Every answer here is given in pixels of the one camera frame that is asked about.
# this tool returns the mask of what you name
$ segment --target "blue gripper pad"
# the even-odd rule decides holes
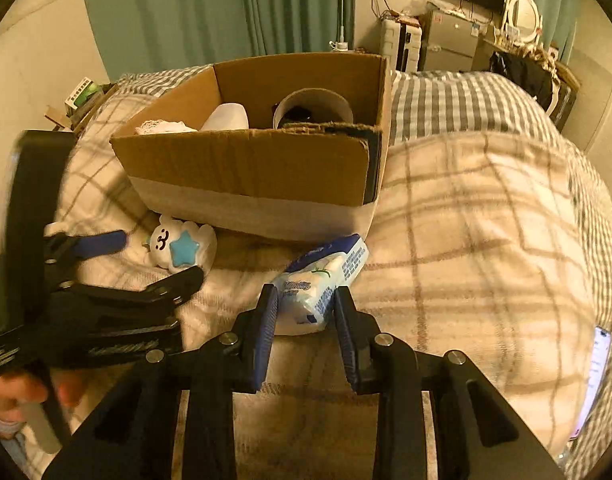
[[[353,391],[356,392],[359,383],[357,348],[353,341],[350,320],[348,319],[349,316],[356,313],[355,304],[347,287],[337,288],[334,302],[335,327],[337,328],[337,338],[342,353],[343,369],[345,370],[346,380]]]
[[[253,362],[253,378],[256,391],[262,387],[268,371],[270,350],[273,346],[275,336],[275,323],[277,321],[277,310],[279,309],[279,291],[271,283],[266,283],[257,302],[257,308],[263,308],[263,315],[257,333],[255,344],[255,359]]]
[[[124,231],[112,231],[94,236],[81,237],[73,247],[73,254],[87,260],[102,254],[118,253],[126,247],[128,235]]]

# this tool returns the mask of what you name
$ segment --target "bed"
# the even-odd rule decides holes
[[[144,263],[158,216],[132,189],[108,139],[202,68],[124,76],[79,140],[59,222],[69,234],[130,234],[122,253],[87,262],[81,280],[139,289],[165,275]],[[392,94],[387,171],[367,238],[371,259],[352,288],[356,304],[416,349],[466,351],[556,456],[585,394],[594,325],[612,334],[608,191],[543,110],[502,76],[394,72]],[[187,348],[228,330],[262,284],[309,248],[217,236],[213,271],[180,309]],[[74,427],[119,373],[96,374]],[[376,406],[345,383],[332,331],[277,338],[262,392],[234,399],[240,478],[370,478]],[[611,439],[612,350],[570,450],[568,478],[583,478]],[[15,443],[38,478],[51,457],[28,429]]]

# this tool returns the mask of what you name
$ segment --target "white plastic drawer unit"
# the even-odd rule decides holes
[[[379,53],[388,58],[390,68],[407,73],[417,72],[421,46],[421,28],[394,20],[382,20]]]

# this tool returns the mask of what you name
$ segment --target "human hand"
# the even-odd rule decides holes
[[[53,383],[62,405],[74,408],[86,390],[86,372],[57,370],[53,372]],[[48,389],[35,376],[27,372],[5,374],[0,377],[0,420],[23,422],[19,404],[44,402],[47,398]]]

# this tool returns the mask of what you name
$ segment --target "smartphone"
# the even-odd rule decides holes
[[[590,361],[590,379],[588,380],[588,390],[586,391],[585,400],[583,401],[582,411],[579,414],[579,419],[574,428],[574,433],[570,440],[576,439],[590,415],[590,411],[597,399],[601,381],[606,371],[608,363],[608,355],[610,353],[610,344],[612,336],[610,332],[600,326],[594,329],[594,347],[592,349],[592,357]]]

